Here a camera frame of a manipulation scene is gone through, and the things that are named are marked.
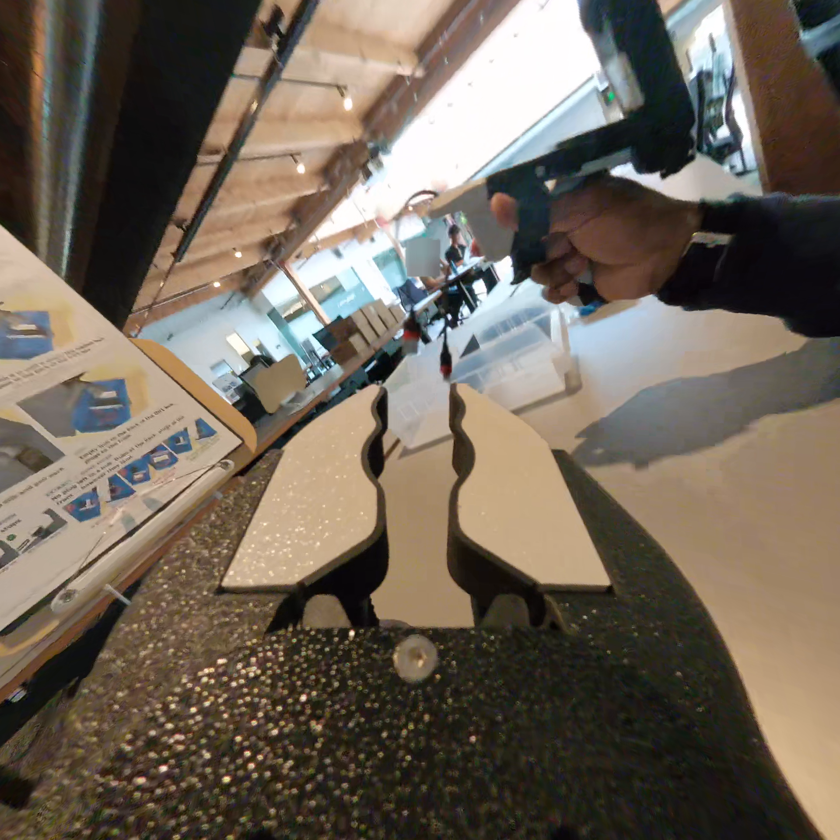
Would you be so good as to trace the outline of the person's right hand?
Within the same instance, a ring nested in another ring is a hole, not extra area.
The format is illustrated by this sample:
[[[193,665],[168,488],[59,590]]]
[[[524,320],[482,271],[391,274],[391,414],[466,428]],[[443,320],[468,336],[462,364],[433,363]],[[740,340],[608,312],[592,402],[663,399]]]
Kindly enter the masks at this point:
[[[654,295],[676,272],[701,219],[699,203],[621,177],[595,178],[553,201],[547,258],[531,279],[552,303],[577,296],[587,270],[606,301]]]

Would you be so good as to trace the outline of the stack of cardboard boxes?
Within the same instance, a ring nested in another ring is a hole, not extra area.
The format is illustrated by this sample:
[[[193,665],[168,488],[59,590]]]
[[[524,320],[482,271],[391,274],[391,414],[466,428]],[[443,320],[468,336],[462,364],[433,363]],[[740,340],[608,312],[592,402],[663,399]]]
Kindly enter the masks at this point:
[[[394,338],[405,320],[406,310],[399,302],[366,303],[326,327],[332,339],[329,356],[337,364],[347,364]]]

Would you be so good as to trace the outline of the instruction sheet on stand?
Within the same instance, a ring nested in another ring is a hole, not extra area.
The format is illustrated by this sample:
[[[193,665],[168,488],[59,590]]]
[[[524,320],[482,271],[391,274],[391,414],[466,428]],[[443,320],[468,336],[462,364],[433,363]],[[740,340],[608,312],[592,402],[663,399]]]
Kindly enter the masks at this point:
[[[107,520],[155,485],[253,450],[252,426],[168,351],[113,327],[1,233],[2,673],[106,588],[50,611]]]

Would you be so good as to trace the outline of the black wristwatch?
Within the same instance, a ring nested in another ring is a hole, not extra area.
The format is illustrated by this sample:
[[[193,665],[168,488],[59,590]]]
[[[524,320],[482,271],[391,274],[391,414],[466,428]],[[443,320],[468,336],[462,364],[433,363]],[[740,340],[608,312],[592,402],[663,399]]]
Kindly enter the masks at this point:
[[[724,248],[733,238],[730,201],[702,201],[697,205],[699,222],[695,225],[686,245],[686,251],[694,247]]]

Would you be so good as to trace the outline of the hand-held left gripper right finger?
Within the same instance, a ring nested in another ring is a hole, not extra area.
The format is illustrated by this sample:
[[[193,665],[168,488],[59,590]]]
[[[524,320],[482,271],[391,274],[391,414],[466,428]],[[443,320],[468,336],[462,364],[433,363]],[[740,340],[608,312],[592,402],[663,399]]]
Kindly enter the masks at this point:
[[[449,391],[455,483],[448,572],[475,625],[560,622],[557,595],[613,592],[602,556],[549,444],[468,385]]]

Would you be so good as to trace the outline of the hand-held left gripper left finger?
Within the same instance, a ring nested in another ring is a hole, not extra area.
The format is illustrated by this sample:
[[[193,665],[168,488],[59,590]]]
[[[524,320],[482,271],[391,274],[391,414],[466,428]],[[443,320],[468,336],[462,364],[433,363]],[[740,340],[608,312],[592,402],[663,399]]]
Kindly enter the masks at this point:
[[[387,391],[371,385],[319,415],[277,467],[222,577],[226,594],[280,594],[304,612],[332,597],[352,627],[377,627],[389,568],[380,483]]]

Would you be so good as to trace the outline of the clear plastic bin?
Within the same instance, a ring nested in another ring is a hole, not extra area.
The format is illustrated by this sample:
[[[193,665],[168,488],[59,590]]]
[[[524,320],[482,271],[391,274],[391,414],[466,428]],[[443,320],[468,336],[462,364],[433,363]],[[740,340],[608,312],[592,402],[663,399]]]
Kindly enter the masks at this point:
[[[480,349],[461,360],[460,352],[474,334]],[[440,371],[440,336],[408,354],[385,382],[389,428],[408,449],[450,435],[451,385],[468,385],[516,412],[564,393],[575,373],[564,311],[540,298],[477,314],[448,331],[447,340],[453,362],[448,379]]]

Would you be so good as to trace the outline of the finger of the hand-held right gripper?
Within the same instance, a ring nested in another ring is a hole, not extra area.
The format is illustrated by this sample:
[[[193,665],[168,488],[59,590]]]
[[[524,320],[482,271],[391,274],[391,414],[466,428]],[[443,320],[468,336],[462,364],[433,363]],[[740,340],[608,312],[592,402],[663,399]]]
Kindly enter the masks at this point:
[[[488,179],[475,179],[445,190],[432,190],[427,216],[440,218],[463,214],[480,252],[496,263],[510,255],[518,229],[516,199],[491,194]]]

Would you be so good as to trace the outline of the rounded beige board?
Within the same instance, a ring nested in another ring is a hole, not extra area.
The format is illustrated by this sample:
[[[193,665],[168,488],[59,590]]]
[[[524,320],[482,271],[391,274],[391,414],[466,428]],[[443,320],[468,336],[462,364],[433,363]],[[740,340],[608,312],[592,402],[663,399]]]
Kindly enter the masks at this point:
[[[269,367],[253,373],[250,385],[267,414],[276,413],[296,393],[303,391],[308,378],[299,358],[289,354]]]

